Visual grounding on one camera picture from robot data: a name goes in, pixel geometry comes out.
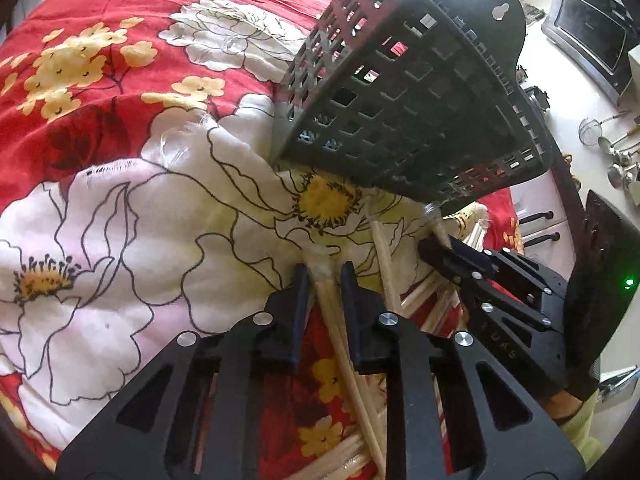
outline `oven window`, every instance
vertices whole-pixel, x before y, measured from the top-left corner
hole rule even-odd
[[[625,44],[623,27],[584,0],[562,0],[556,27],[571,35],[613,73]]]

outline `white flower print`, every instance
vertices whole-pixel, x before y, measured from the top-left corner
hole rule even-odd
[[[279,83],[306,38],[292,23],[259,7],[229,0],[182,6],[159,37],[186,47],[192,63],[223,72],[244,68],[259,81]]]
[[[153,313],[121,262],[136,229],[126,197],[163,172],[139,159],[89,168],[0,215],[0,353],[24,375],[31,423],[60,449],[141,364],[132,337]],[[76,424],[61,433],[56,418]]]
[[[202,332],[223,332],[261,310],[311,246],[326,247],[338,264],[353,261],[379,288],[367,200],[380,215],[402,291],[427,269],[415,256],[424,226],[419,205],[312,171],[274,173],[255,151],[263,152],[270,110],[270,99],[257,95],[218,121],[202,110],[168,108],[141,152],[169,171],[130,193],[138,236],[123,261],[141,300],[162,305],[184,296]],[[145,263],[149,251],[165,255],[162,276]]]

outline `red fabric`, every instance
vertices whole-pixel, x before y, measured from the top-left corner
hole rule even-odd
[[[0,98],[0,153],[3,158],[0,211],[12,201],[25,197],[40,182],[63,181],[91,165],[136,156],[148,138],[151,120],[162,109],[160,103],[142,104],[140,95],[143,92],[170,91],[171,83],[180,81],[186,71],[200,77],[220,76],[204,66],[190,63],[183,49],[157,40],[158,32],[172,23],[169,19],[172,12],[177,12],[182,4],[197,1],[46,0],[10,34],[0,47],[0,61],[28,55],[16,67],[10,62],[0,66],[0,83],[9,74],[17,72],[17,81]],[[309,30],[316,22],[316,14],[322,12],[330,0],[234,1],[254,4]],[[39,113],[42,101],[36,103],[29,115],[18,110],[25,100],[24,83],[36,72],[33,62],[44,48],[60,42],[52,40],[43,44],[46,35],[63,28],[62,40],[97,22],[115,30],[122,19],[130,16],[145,21],[128,29],[127,44],[153,40],[158,54],[151,65],[129,71],[119,49],[105,48],[101,53],[107,58],[104,69],[107,81],[84,89],[73,88],[74,97],[82,100],[77,110],[50,123]],[[225,94],[213,99],[209,108],[214,116],[232,113],[239,99],[248,92],[273,93],[271,82],[259,82],[245,70],[229,70],[224,77]],[[509,229],[515,218],[510,192],[494,193],[482,202],[489,208],[493,221],[485,246],[500,248],[504,245],[505,233],[514,235],[513,227]],[[434,298],[431,298],[416,313],[417,323],[424,321],[433,304]],[[449,333],[455,327],[458,314],[456,309],[450,315],[443,333]],[[314,309],[303,339],[299,372],[292,378],[269,378],[266,383],[260,478],[280,480],[315,460],[315,456],[305,457],[301,453],[300,428],[312,428],[325,416],[331,416],[332,424],[340,423],[345,430],[354,424],[348,410],[343,409],[344,398],[337,396],[329,403],[318,398],[319,381],[313,374],[313,366],[319,360],[333,357],[326,328],[318,309]],[[21,382],[19,374],[0,377],[3,396],[0,399],[7,399],[3,402],[5,409],[15,409],[15,413],[24,416],[17,394]],[[44,462],[48,465],[55,462],[58,450],[48,449],[46,444],[29,434],[28,423],[19,429]],[[359,478],[370,479],[374,474],[375,467],[369,464]]]

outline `yellow sleeve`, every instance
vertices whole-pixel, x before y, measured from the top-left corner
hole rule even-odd
[[[564,434],[571,440],[572,444],[574,444],[582,455],[587,470],[589,470],[604,453],[602,444],[592,436],[589,436],[591,432],[591,421],[593,420],[593,411],[595,410],[597,402],[598,393],[595,392],[591,398],[582,405],[580,411],[575,414],[574,418],[560,426]]]

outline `flower stamen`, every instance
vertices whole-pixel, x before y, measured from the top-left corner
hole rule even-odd
[[[14,272],[14,301],[24,304],[72,288],[79,268],[79,264],[73,264],[72,256],[64,260],[56,260],[50,254],[45,254],[43,260],[30,256],[28,264],[21,265],[21,272]]]

